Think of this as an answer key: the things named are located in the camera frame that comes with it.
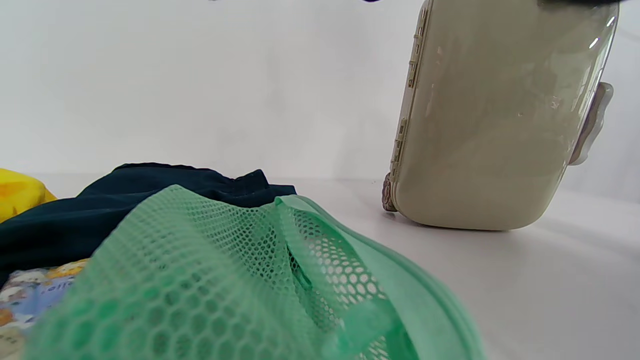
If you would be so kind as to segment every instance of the dark object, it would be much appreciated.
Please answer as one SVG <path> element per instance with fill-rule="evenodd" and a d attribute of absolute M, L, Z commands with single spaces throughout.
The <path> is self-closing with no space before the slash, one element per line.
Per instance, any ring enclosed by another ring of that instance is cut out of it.
<path fill-rule="evenodd" d="M 296 193 L 293 186 L 270 185 L 261 170 L 229 179 L 205 168 L 122 165 L 77 197 L 37 206 L 0 224 L 0 286 L 15 270 L 58 266 L 90 257 L 136 205 L 173 184 L 243 208 Z"/>

